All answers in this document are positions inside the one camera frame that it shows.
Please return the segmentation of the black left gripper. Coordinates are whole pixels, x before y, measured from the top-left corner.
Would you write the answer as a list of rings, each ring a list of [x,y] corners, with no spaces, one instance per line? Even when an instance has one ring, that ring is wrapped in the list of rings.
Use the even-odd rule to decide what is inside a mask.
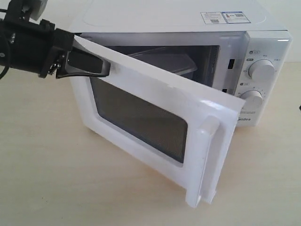
[[[84,48],[74,34],[47,20],[40,24],[22,19],[0,21],[0,65],[3,78],[10,68],[36,73],[46,78],[56,70],[56,78],[84,76],[103,78],[111,63]]]

